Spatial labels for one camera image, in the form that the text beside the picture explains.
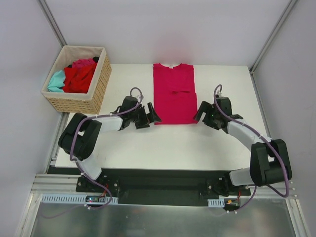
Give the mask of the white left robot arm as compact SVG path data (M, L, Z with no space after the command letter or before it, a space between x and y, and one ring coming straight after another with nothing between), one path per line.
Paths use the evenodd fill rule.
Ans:
M120 106L109 115L88 117L75 113L62 132L58 146L75 162L83 176L89 178L87 186L93 192L104 188L104 179L100 177L102 168L96 161L93 151L100 133L121 131L131 123L137 129L148 128L150 123L162 122L152 103L145 106L133 96L126 96Z

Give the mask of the wicker basket with cloth liner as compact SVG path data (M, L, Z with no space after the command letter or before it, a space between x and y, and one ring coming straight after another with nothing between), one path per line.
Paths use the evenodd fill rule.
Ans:
M92 82L87 93L50 92L48 84L57 71L63 70L78 59L98 57ZM59 112L98 114L101 110L105 91L112 68L105 48L93 46L62 47L41 89L42 95Z

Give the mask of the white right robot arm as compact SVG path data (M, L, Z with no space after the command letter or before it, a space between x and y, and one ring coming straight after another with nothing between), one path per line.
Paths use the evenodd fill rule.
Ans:
M250 151L250 165L229 171L220 185L224 196L233 195L240 186L267 186L283 198L289 197L292 178L287 145L282 139L264 136L246 120L233 114L228 97L216 96L214 103L202 101L194 120L236 138Z

